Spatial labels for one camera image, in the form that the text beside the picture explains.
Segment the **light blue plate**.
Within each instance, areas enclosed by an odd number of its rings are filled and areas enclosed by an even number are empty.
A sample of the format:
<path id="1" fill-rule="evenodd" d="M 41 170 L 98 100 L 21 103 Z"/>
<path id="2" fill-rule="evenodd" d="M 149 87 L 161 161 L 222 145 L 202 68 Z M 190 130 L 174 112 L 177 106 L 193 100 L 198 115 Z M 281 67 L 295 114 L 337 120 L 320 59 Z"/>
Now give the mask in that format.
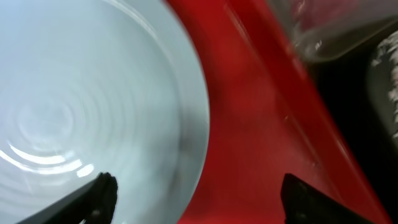
<path id="1" fill-rule="evenodd" d="M 114 223 L 177 223 L 210 133 L 195 48 L 163 1 L 1 0 L 1 222 L 102 172 Z"/>

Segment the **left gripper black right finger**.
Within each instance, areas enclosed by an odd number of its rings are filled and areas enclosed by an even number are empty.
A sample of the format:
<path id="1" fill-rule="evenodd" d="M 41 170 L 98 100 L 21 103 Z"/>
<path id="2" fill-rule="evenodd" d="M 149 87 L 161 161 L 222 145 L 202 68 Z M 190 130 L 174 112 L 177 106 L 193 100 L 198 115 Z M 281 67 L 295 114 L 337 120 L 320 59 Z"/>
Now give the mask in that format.
<path id="1" fill-rule="evenodd" d="M 372 224 L 293 174 L 280 191 L 285 224 Z"/>

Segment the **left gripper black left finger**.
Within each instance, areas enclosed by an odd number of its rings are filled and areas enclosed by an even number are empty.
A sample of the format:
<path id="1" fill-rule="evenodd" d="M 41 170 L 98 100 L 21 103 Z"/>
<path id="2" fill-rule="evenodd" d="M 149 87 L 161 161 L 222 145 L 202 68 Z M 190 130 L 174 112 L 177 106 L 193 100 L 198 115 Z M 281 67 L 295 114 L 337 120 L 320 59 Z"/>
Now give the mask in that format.
<path id="1" fill-rule="evenodd" d="M 111 224 L 118 200 L 118 182 L 110 173 L 80 187 L 19 224 Z"/>

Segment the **rice and food scraps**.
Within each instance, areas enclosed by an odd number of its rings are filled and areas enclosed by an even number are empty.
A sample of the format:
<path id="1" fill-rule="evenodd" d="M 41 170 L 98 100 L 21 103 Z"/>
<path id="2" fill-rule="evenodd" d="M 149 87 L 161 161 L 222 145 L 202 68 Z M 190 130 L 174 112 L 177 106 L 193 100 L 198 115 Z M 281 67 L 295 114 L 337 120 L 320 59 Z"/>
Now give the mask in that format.
<path id="1" fill-rule="evenodd" d="M 397 32 L 377 46 L 369 77 L 377 114 L 387 134 L 397 141 Z"/>

